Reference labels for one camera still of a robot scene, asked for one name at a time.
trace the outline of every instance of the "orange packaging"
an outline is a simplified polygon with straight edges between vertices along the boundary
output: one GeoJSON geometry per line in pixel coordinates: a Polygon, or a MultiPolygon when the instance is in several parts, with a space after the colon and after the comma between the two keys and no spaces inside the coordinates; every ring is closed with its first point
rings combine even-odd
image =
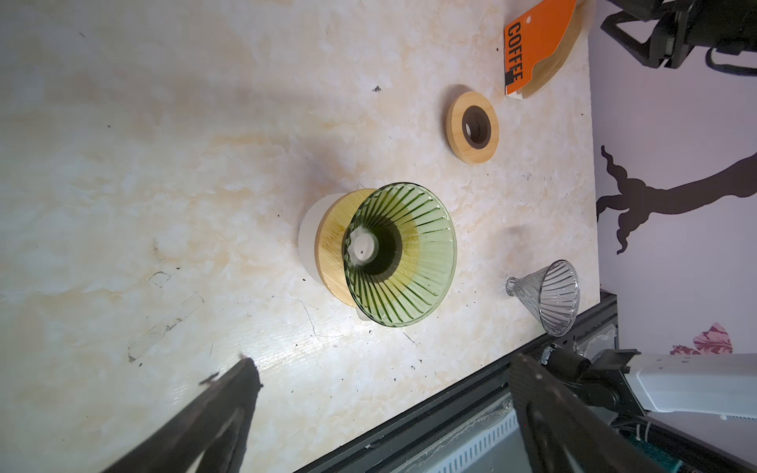
{"type": "MultiPolygon", "coordinates": [[[[516,98],[525,98],[530,94],[524,94],[521,89],[530,83],[534,76],[539,79],[543,76],[539,68],[534,74],[534,68],[537,63],[547,59],[555,54],[557,46],[560,44],[568,25],[575,23],[577,31],[580,30],[580,21],[571,18],[574,16],[576,0],[544,0],[531,10],[521,15],[511,24],[505,26],[505,91],[508,96],[516,98]]],[[[566,38],[572,40],[568,47],[568,52],[575,42],[575,38],[566,38]]],[[[545,71],[549,77],[554,75],[556,69],[545,71]]]]}

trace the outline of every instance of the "pink flower decal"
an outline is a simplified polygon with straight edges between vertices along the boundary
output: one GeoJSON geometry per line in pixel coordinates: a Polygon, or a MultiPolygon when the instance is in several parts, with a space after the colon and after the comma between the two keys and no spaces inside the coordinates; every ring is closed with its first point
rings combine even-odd
{"type": "Polygon", "coordinates": [[[685,347],[684,345],[674,345],[671,355],[708,355],[730,354],[734,352],[734,346],[731,345],[731,337],[725,331],[722,325],[715,323],[708,331],[703,331],[694,337],[694,346],[696,348],[685,347]]]}

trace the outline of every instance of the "orange label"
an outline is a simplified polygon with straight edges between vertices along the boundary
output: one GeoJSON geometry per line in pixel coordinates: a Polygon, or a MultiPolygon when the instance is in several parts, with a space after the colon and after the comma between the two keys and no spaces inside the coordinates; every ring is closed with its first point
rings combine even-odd
{"type": "Polygon", "coordinates": [[[568,29],[576,0],[544,0],[505,27],[505,92],[528,84],[537,62],[548,58],[568,29]]]}

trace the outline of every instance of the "table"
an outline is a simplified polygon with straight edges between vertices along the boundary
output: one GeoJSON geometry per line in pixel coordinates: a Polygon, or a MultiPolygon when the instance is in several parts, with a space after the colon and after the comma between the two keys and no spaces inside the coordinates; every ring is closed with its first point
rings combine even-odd
{"type": "Polygon", "coordinates": [[[597,303],[587,43],[504,97],[503,25],[528,6],[4,5],[3,471],[110,465],[240,355],[263,382],[242,470],[292,471],[543,333],[508,276],[565,258],[597,303]],[[467,88],[500,121],[481,166],[444,136],[467,88]],[[444,302],[402,329],[360,321],[296,247],[321,197],[397,181],[458,241],[444,302]]]}

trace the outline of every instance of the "wall decal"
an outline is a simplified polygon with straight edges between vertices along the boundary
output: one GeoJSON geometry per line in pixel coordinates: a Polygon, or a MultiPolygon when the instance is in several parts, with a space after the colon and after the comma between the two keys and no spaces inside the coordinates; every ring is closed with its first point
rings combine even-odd
{"type": "Polygon", "coordinates": [[[696,348],[685,347],[684,345],[674,345],[671,355],[722,355],[734,352],[734,346],[731,345],[731,337],[725,331],[722,325],[715,323],[708,331],[703,331],[694,337],[694,346],[696,348]]]}
{"type": "Polygon", "coordinates": [[[628,210],[618,216],[618,241],[623,253],[628,236],[646,222],[652,212],[675,215],[711,204],[726,195],[749,197],[757,193],[757,154],[745,157],[721,172],[670,189],[649,187],[641,179],[629,179],[623,166],[615,164],[602,146],[607,173],[618,181],[620,195],[605,195],[597,201],[597,220],[605,209],[628,210]]]}

